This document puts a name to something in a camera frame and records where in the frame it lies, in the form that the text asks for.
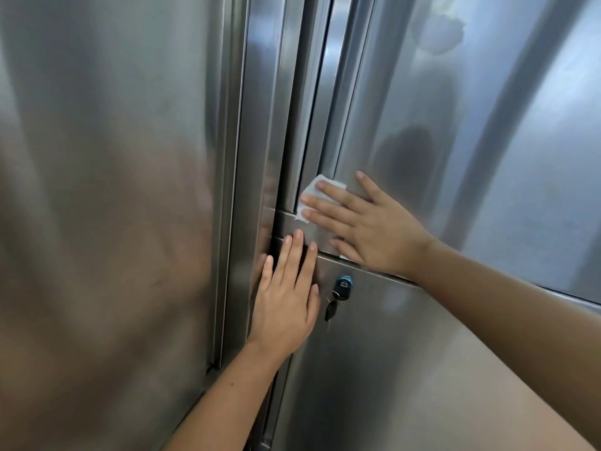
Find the forearm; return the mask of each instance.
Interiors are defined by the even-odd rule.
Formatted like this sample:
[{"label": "forearm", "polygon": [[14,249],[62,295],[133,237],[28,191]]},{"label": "forearm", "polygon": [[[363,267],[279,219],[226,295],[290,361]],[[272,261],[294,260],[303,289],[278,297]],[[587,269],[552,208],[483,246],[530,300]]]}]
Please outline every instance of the forearm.
[{"label": "forearm", "polygon": [[165,451],[241,451],[281,362],[257,345],[244,346]]},{"label": "forearm", "polygon": [[465,324],[590,443],[601,448],[601,319],[541,288],[426,250],[417,283]]}]

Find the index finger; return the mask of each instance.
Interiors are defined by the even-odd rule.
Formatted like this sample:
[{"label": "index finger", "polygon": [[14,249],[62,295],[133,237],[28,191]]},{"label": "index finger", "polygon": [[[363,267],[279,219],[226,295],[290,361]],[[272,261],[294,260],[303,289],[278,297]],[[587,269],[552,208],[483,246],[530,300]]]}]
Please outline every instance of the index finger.
[{"label": "index finger", "polygon": [[303,297],[309,296],[311,289],[313,271],[315,271],[315,263],[317,261],[317,243],[311,242],[306,250],[305,262],[302,265],[300,274],[296,279],[295,290]]},{"label": "index finger", "polygon": [[365,201],[365,199],[353,195],[351,192],[343,190],[331,183],[320,180],[316,183],[315,187],[347,209],[354,210],[357,213],[364,213],[369,209],[370,203]]}]

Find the person's left arm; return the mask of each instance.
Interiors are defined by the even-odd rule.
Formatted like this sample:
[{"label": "person's left arm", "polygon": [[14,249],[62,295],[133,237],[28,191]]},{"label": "person's left arm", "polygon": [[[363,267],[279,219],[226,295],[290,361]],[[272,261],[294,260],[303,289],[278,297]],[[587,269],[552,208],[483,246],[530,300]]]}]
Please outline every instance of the person's left arm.
[{"label": "person's left arm", "polygon": [[244,448],[275,373],[309,336],[319,313],[319,291],[311,285],[317,245],[309,246],[299,274],[303,239],[300,230],[284,239],[275,271],[273,257],[267,257],[247,343],[164,451]]}]

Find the finger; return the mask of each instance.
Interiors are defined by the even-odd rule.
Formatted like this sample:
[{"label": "finger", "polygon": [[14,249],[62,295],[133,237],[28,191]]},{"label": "finger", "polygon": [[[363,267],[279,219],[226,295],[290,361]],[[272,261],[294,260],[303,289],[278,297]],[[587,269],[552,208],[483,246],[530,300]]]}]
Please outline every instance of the finger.
[{"label": "finger", "polygon": [[271,279],[271,283],[273,283],[274,285],[279,285],[280,283],[282,283],[282,278],[284,277],[284,269],[286,268],[286,261],[288,260],[291,245],[292,236],[284,237],[284,242],[282,243],[282,250],[280,250],[280,257],[278,258],[278,265],[276,266],[274,276]]},{"label": "finger", "polygon": [[321,299],[319,297],[319,287],[317,283],[311,287],[309,292],[309,298],[306,303],[306,323],[309,326],[309,332],[313,330],[317,317],[319,316],[319,308],[321,306]]},{"label": "finger", "polygon": [[380,204],[385,198],[389,197],[385,192],[380,190],[380,187],[376,185],[376,182],[367,177],[367,174],[357,171],[356,175],[357,181],[359,181],[365,192],[376,204]]},{"label": "finger", "polygon": [[309,295],[313,272],[315,271],[315,263],[317,261],[317,243],[311,242],[306,250],[305,262],[302,265],[300,274],[296,279],[295,290],[299,296],[305,298]]},{"label": "finger", "polygon": [[340,221],[337,221],[334,218],[329,218],[328,216],[322,215],[318,211],[311,209],[303,210],[302,215],[311,223],[315,223],[316,225],[319,225],[322,228],[326,228],[328,231],[336,234],[337,236],[343,237],[345,239],[352,238],[352,229],[346,223],[341,223]]},{"label": "finger", "polygon": [[334,204],[317,196],[302,194],[300,202],[308,205],[312,209],[318,210],[322,215],[334,218],[337,221],[353,226],[357,221],[357,212],[354,212],[346,207]]},{"label": "finger", "polygon": [[370,203],[365,201],[365,199],[353,195],[351,192],[343,190],[342,188],[332,185],[331,183],[320,180],[315,184],[315,187],[319,191],[322,191],[326,195],[330,196],[337,203],[340,203],[344,207],[354,210],[357,213],[363,213],[369,209]]},{"label": "finger", "polygon": [[292,247],[290,248],[290,254],[288,255],[288,260],[286,261],[282,284],[289,285],[291,288],[295,287],[296,277],[299,274],[299,265],[301,264],[304,238],[305,235],[301,230],[295,231],[294,238],[292,240]]},{"label": "finger", "polygon": [[357,249],[348,242],[340,241],[338,239],[332,239],[330,243],[338,251],[338,253],[340,253],[344,257],[347,257],[353,263],[357,263],[360,265],[364,263],[363,258],[361,257],[361,255],[359,255]]},{"label": "finger", "polygon": [[265,259],[265,264],[263,265],[263,274],[261,275],[261,282],[259,283],[259,288],[265,291],[269,288],[269,284],[271,283],[271,278],[274,276],[274,257],[269,255]]}]

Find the lock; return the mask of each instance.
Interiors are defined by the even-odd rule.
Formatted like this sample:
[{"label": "lock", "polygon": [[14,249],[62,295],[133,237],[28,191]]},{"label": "lock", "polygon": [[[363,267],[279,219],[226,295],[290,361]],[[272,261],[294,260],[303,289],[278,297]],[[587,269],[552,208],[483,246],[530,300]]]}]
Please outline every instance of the lock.
[{"label": "lock", "polygon": [[350,275],[344,275],[336,280],[332,296],[338,301],[346,301],[350,297],[350,292],[353,289],[353,279]]}]

